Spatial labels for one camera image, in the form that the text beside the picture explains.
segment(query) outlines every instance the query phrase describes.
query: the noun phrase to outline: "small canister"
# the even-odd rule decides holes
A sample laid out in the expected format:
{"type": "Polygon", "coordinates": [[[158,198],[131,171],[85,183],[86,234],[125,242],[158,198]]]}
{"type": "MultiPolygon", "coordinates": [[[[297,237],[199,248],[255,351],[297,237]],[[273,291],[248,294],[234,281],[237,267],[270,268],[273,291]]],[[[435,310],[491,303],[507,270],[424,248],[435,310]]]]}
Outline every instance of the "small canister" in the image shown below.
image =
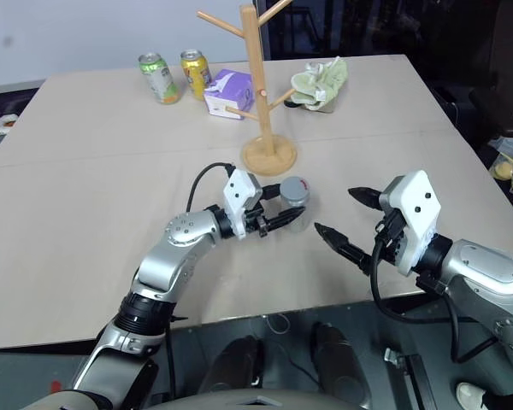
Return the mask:
{"type": "Polygon", "coordinates": [[[308,201],[310,200],[310,187],[308,182],[300,177],[289,177],[280,184],[281,200],[289,207],[306,207],[298,218],[291,222],[287,229],[294,233],[302,232],[310,222],[308,201]]]}

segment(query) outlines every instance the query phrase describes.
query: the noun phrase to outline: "wooden table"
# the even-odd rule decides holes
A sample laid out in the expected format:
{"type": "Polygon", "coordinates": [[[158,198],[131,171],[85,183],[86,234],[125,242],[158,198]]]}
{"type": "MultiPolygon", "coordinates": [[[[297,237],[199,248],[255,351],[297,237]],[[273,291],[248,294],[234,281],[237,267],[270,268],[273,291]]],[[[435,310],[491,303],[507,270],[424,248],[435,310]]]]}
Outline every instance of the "wooden table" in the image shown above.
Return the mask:
{"type": "MultiPolygon", "coordinates": [[[[277,108],[274,130],[298,148],[275,179],[305,177],[311,219],[371,250],[377,211],[347,188],[383,189],[425,169],[443,206],[439,231],[513,252],[513,209],[404,56],[347,59],[332,114],[277,108]]],[[[267,61],[270,99],[306,61],[267,61]]],[[[212,73],[246,63],[211,65],[212,73]]],[[[172,67],[177,84],[182,72],[172,67]]],[[[0,347],[93,338],[116,313],[142,258],[182,212],[196,174],[239,159],[251,120],[207,115],[190,95],[157,104],[137,69],[48,79],[0,145],[0,347]]],[[[202,179],[192,209],[222,205],[222,170],[202,179]]],[[[384,296],[417,292],[380,265],[384,296]]],[[[232,239],[196,269],[177,310],[196,325],[370,299],[369,280],[312,228],[232,239]]]]}

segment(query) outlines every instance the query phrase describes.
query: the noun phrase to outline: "purple box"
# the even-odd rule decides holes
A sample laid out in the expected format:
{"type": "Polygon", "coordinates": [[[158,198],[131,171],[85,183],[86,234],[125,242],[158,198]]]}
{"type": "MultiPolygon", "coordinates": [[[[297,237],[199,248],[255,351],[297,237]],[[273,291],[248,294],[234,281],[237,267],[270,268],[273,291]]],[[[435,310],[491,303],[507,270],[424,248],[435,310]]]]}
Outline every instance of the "purple box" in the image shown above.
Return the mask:
{"type": "Polygon", "coordinates": [[[232,70],[221,70],[203,94],[209,114],[242,120],[244,117],[226,111],[232,107],[249,111],[253,105],[251,75],[232,70]]]}

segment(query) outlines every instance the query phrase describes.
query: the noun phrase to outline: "yellow can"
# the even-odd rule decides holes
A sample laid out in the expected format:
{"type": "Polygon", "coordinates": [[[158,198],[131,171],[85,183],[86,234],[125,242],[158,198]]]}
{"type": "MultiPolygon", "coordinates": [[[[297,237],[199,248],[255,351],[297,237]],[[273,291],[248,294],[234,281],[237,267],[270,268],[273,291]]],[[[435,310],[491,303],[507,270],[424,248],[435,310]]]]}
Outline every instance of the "yellow can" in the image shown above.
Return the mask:
{"type": "Polygon", "coordinates": [[[203,101],[203,92],[211,83],[207,59],[199,50],[185,50],[180,53],[180,65],[194,97],[203,101]]]}

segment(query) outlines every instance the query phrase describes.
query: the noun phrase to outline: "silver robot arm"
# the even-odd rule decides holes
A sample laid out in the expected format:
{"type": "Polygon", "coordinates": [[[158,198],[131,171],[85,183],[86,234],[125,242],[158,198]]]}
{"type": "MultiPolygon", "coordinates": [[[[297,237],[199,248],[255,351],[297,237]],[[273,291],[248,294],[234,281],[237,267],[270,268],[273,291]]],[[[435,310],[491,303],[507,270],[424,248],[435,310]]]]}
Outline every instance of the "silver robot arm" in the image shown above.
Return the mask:
{"type": "Polygon", "coordinates": [[[157,373],[150,357],[163,344],[197,263],[224,239],[243,239],[253,231],[264,237],[304,211],[304,207],[290,208],[267,219],[259,201],[278,196],[279,185],[261,187],[252,174],[238,169],[223,193],[225,209],[214,205],[169,221],[160,241],[142,260],[118,314],[104,327],[75,376],[73,389],[26,409],[138,408],[157,373]]]}
{"type": "MultiPolygon", "coordinates": [[[[502,343],[513,365],[513,255],[466,240],[452,242],[436,232],[440,204],[423,171],[395,178],[382,192],[349,190],[364,205],[384,211],[376,226],[380,259],[426,292],[448,296],[459,310],[483,324],[502,343]]],[[[347,237],[315,224],[327,244],[365,273],[372,258],[347,237]]]]}

